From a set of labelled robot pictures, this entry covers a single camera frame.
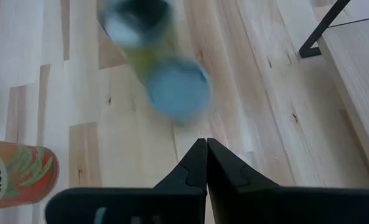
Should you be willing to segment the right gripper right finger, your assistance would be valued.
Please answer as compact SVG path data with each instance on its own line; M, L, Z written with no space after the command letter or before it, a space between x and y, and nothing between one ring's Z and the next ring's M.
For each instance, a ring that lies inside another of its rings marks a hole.
M285 187L209 138L207 184L217 223L369 223L369 189Z

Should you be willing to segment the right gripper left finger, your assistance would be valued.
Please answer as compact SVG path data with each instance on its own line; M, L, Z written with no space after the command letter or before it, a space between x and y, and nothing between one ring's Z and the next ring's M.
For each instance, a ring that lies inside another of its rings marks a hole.
M203 223L207 142L198 139L152 188L82 187L63 190L45 208L47 223Z

